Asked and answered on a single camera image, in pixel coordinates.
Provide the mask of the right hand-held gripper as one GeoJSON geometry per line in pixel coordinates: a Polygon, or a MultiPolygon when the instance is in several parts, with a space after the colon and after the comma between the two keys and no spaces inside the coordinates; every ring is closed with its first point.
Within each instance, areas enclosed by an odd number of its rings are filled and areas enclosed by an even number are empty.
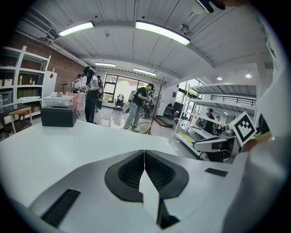
{"type": "Polygon", "coordinates": [[[256,128],[247,114],[243,112],[238,118],[225,125],[220,137],[212,137],[193,143],[199,152],[213,152],[214,162],[225,162],[241,153],[243,146],[256,134],[256,128]]]}

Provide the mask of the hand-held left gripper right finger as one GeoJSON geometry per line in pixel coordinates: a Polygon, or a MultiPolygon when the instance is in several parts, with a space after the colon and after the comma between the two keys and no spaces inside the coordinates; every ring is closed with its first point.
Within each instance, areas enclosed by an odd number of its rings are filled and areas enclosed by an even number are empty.
{"type": "Polygon", "coordinates": [[[146,233],[221,233],[226,213],[221,189],[230,166],[145,151],[146,233]]]}

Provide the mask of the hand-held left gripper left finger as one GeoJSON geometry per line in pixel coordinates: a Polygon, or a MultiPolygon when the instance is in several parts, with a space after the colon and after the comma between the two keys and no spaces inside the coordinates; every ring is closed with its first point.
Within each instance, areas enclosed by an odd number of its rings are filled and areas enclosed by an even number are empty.
{"type": "Polygon", "coordinates": [[[42,192],[29,209],[65,233],[155,233],[139,182],[144,151],[82,165],[42,192]]]}

